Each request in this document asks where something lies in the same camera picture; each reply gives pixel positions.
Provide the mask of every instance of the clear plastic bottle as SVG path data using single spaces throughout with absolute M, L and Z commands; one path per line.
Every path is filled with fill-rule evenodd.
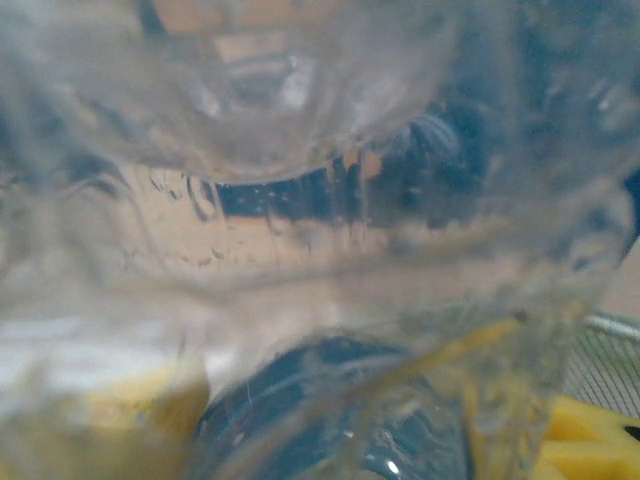
M 0 478 L 527 478 L 636 7 L 0 0 Z

